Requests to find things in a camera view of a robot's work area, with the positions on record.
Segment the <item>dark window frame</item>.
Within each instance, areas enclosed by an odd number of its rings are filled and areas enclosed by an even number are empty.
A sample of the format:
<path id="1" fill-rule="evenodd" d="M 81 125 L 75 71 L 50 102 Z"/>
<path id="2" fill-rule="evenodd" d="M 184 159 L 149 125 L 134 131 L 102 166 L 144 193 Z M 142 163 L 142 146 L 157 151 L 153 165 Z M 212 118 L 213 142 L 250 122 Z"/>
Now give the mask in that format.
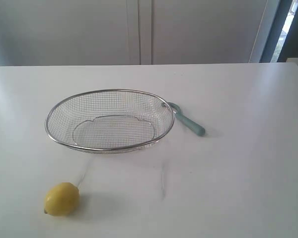
<path id="1" fill-rule="evenodd" d="M 270 62 L 276 48 L 288 10 L 291 8 L 290 0 L 281 0 L 277 8 L 268 39 L 260 58 L 260 62 Z M 285 62 L 288 58 L 298 58 L 298 7 L 294 19 L 290 25 L 285 42 L 277 59 L 277 62 Z"/>

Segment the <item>white cabinet doors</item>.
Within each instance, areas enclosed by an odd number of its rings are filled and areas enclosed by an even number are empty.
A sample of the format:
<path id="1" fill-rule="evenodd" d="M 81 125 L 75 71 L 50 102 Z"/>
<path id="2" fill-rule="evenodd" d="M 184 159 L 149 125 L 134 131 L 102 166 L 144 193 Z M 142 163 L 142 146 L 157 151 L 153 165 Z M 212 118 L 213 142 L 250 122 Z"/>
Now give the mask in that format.
<path id="1" fill-rule="evenodd" d="M 0 66 L 259 62 L 277 0 L 0 0 Z"/>

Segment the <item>yellow lemon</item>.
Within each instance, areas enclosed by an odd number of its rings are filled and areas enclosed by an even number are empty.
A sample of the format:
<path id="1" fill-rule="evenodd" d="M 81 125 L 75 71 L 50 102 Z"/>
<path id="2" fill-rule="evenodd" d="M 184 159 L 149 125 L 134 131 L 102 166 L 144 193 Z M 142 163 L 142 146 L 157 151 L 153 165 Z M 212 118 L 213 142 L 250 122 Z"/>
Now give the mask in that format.
<path id="1" fill-rule="evenodd" d="M 70 182 L 62 182 L 51 188 L 44 199 L 44 213 L 66 216 L 79 205 L 79 189 Z"/>

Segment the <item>teal handled peeler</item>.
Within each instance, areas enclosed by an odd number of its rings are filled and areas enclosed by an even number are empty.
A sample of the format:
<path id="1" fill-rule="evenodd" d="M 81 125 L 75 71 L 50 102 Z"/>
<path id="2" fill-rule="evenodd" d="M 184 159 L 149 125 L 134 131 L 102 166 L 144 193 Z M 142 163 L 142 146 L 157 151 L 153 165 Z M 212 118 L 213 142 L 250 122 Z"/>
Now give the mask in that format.
<path id="1" fill-rule="evenodd" d="M 180 107 L 177 104 L 168 102 L 169 106 L 173 110 L 173 113 L 178 121 L 180 121 L 182 124 L 184 124 L 188 129 L 190 129 L 192 132 L 194 132 L 197 136 L 204 136 L 206 133 L 206 130 L 196 122 L 192 121 L 188 117 L 184 116 Z"/>

